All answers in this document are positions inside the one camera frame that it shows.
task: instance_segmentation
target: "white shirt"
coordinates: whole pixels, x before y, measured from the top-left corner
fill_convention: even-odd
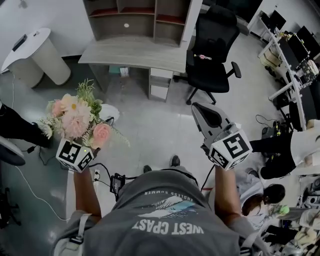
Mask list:
[[[294,132],[291,139],[291,156],[297,166],[308,155],[320,149],[320,121],[314,120],[314,127],[308,130]]]

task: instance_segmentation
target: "flower bouquet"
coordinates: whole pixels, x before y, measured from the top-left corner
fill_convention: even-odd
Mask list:
[[[76,96],[65,94],[62,99],[50,101],[47,116],[38,122],[48,139],[54,133],[61,136],[56,158],[80,173],[94,158],[92,149],[101,149],[112,131],[123,137],[100,118],[102,100],[95,99],[93,84],[89,85],[91,81],[87,79],[79,83]]]

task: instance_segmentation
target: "tiled floor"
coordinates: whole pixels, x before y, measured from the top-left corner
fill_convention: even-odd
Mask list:
[[[278,119],[279,114],[269,102],[268,96],[273,94],[277,85],[265,71],[257,58],[262,49],[261,42],[242,34],[233,44],[225,64],[227,71],[231,69],[231,61],[237,62],[242,78],[229,78],[230,91],[215,94],[217,106],[222,108],[230,119],[242,124],[250,140],[261,138],[263,126],[256,122],[255,115],[260,114],[268,119]],[[73,76],[63,85],[54,85],[47,77],[35,89],[27,88],[21,81],[14,82],[14,109],[26,120],[32,122],[44,114],[47,101],[60,99],[65,93],[75,93],[78,82],[86,78],[94,78],[87,65],[69,63]],[[200,146],[203,136],[196,127],[190,106],[185,101],[191,87],[184,82],[173,83],[169,89],[166,103],[151,101],[147,98],[147,81],[145,79],[112,79],[106,94],[95,90],[97,98],[117,107],[120,111],[115,127],[130,141],[126,144],[118,136],[113,136],[108,147],[100,151],[95,162],[104,163],[110,173],[126,176],[137,176],[142,173],[144,165],[153,169],[169,166],[173,154],[178,154],[184,165],[202,185],[212,163],[205,156]],[[0,76],[1,100],[11,106],[12,74]],[[199,91],[193,101],[209,101],[209,97]],[[22,149],[29,147],[24,141],[15,141]],[[47,158],[54,155],[57,145],[48,150]],[[37,150],[26,156],[26,165],[21,170],[29,180],[34,192],[46,199],[61,216],[69,216],[74,209],[72,175],[61,170],[56,160],[43,166],[37,156]],[[247,166],[258,168],[263,164],[259,154],[252,154],[238,169]],[[106,172],[100,168],[101,180],[109,183]],[[12,200],[20,205],[22,227],[10,225],[0,231],[0,238],[15,251],[14,255],[25,255],[26,249],[33,255],[47,255],[56,235],[65,226],[43,202],[35,199],[15,167],[2,164],[1,172],[4,187],[10,187]],[[206,187],[212,187],[212,175]],[[112,208],[115,200],[103,183],[98,185],[98,198],[102,213]]]

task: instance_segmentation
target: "wooden shelf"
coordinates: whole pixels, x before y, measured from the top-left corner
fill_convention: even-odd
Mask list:
[[[115,15],[115,14],[119,14],[117,8],[98,9],[98,10],[94,10],[89,15],[89,17],[101,17],[101,16]]]
[[[178,24],[178,25],[185,25],[185,19],[182,17],[177,17],[177,16],[171,16],[171,15],[164,15],[164,14],[159,14],[156,17],[157,22],[163,22],[163,23],[171,23],[171,24]]]
[[[145,14],[154,15],[155,8],[152,7],[125,7],[120,11],[121,14]]]

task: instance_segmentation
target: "white table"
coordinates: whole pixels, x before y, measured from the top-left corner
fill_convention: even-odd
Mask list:
[[[40,28],[27,35],[26,41],[9,53],[1,71],[9,69],[29,87],[35,87],[44,73],[56,84],[64,84],[71,71],[49,39],[51,30]]]
[[[298,112],[299,112],[299,119],[300,119],[300,125],[303,131],[305,131],[306,128],[306,121],[305,121],[305,114],[304,114],[304,109],[302,107],[302,101],[301,101],[301,95],[300,95],[300,82],[295,78],[295,72],[291,70],[291,65],[289,65],[283,51],[281,50],[281,47],[278,43],[280,40],[280,37],[275,37],[275,35],[270,31],[270,29],[264,24],[264,22],[261,20],[261,18],[258,18],[261,23],[264,26],[264,30],[270,35],[270,42],[267,44],[267,46],[259,53],[258,57],[260,58],[268,49],[271,45],[275,45],[276,49],[280,53],[281,59],[288,70],[289,76],[291,78],[291,82],[288,83],[286,86],[278,90],[276,93],[272,94],[269,96],[269,100],[272,101],[274,98],[279,96],[280,94],[284,93],[286,90],[290,89],[291,87],[294,88],[294,92],[292,93],[293,98],[292,100],[296,101]]]

